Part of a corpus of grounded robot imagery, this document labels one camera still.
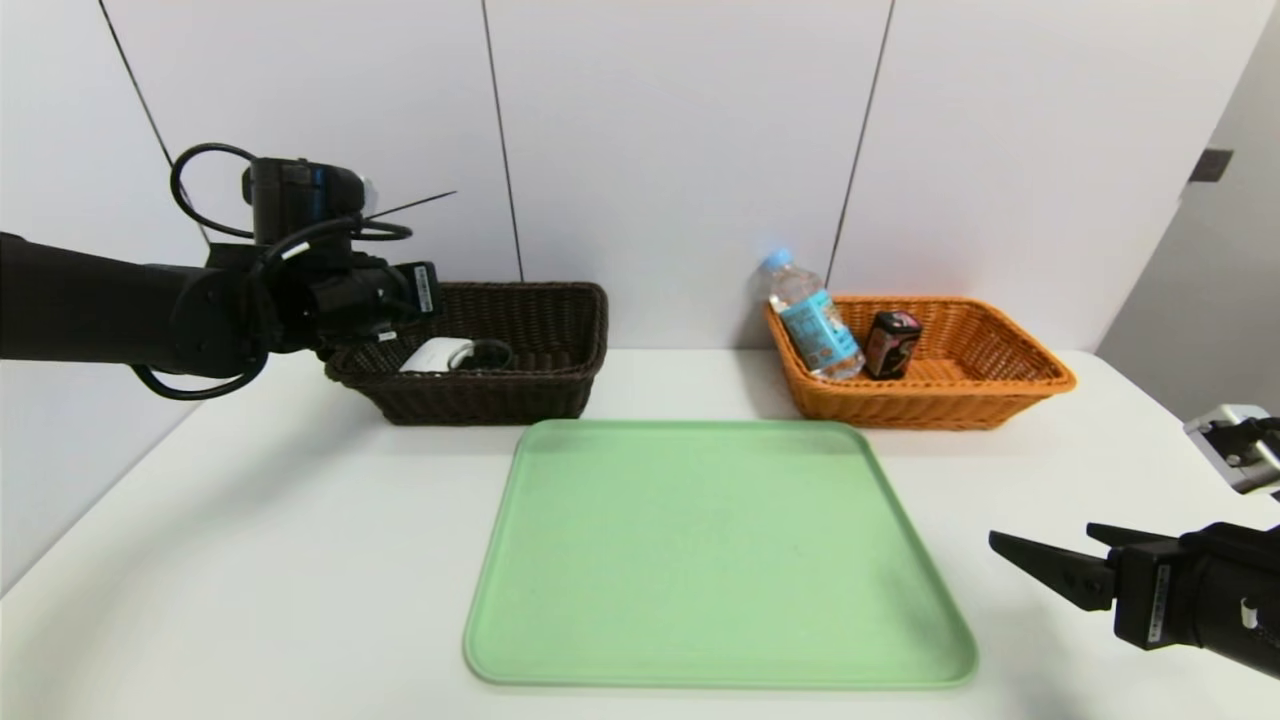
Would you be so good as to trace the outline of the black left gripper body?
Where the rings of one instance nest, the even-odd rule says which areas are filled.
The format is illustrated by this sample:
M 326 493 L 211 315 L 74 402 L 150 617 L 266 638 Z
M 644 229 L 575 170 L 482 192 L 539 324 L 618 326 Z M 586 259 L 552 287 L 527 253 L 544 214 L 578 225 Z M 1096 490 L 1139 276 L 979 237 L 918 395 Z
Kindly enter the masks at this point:
M 433 316 L 439 310 L 440 284 L 433 263 L 402 263 L 388 270 L 392 290 L 388 302 L 410 316 Z

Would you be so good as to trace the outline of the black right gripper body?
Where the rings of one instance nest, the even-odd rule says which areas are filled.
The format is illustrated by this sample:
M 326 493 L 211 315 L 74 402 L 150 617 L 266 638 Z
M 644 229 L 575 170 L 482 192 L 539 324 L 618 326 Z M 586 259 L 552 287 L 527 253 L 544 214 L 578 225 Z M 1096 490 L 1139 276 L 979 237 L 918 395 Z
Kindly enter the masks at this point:
M 1114 633 L 1143 651 L 1207 650 L 1279 674 L 1277 529 L 1215 523 L 1170 550 L 1117 550 Z

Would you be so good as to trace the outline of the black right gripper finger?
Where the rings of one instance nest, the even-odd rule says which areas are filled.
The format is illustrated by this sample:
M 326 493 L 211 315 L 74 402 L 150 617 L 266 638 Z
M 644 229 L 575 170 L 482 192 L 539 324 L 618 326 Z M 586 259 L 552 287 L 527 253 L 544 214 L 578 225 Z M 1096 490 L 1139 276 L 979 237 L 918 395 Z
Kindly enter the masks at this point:
M 1115 571 L 1105 559 L 998 530 L 988 533 L 988 546 L 1001 559 L 1075 607 L 1087 612 L 1112 609 L 1116 597 Z
M 1103 523 L 1088 523 L 1085 525 L 1085 534 L 1111 550 L 1176 548 L 1176 539 L 1174 537 Z

